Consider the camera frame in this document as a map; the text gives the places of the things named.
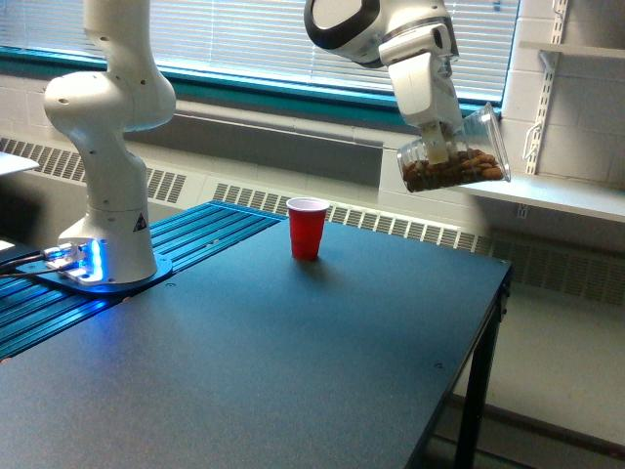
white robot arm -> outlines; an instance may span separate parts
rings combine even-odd
[[[107,72],[53,80],[46,112],[78,148],[85,167],[85,218],[60,243],[83,245],[83,259],[64,272],[84,285],[124,284],[156,272],[147,224],[146,166],[126,150],[124,132],[171,119],[176,95],[158,71],[149,44],[149,0],[84,0],[85,30],[108,60]]]
[[[462,126],[450,62],[458,57],[442,0],[307,0],[306,29],[318,47],[366,67],[387,65],[407,124],[432,163]]]

window blind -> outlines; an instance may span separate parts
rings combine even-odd
[[[460,98],[500,102],[520,0],[445,2],[460,60]],[[305,0],[152,0],[151,37],[161,65],[391,93],[387,71],[314,46]],[[0,45],[100,57],[82,30],[82,0],[0,0]]]

red cup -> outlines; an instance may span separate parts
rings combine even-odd
[[[286,202],[291,224],[291,252],[295,259],[313,261],[319,253],[325,214],[330,204],[311,197]]]

blue led light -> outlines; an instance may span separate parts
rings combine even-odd
[[[92,280],[98,281],[104,278],[104,269],[103,269],[103,261],[102,261],[102,249],[100,248],[100,244],[94,239],[91,241],[89,245],[90,251],[90,264],[91,264],[91,278]]]

cable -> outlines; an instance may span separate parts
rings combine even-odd
[[[15,259],[13,261],[5,262],[4,264],[0,264],[0,272],[14,269],[15,267],[19,267],[23,264],[30,264],[31,262],[43,261],[43,254],[36,254],[34,256],[22,257],[19,259]]]
[[[26,277],[36,277],[42,276],[44,274],[54,274],[56,272],[70,271],[72,269],[76,269],[78,267],[77,263],[69,264],[67,266],[59,267],[58,269],[49,269],[47,271],[39,271],[39,272],[28,272],[25,274],[2,274],[0,275],[0,279],[2,278],[26,278]]]

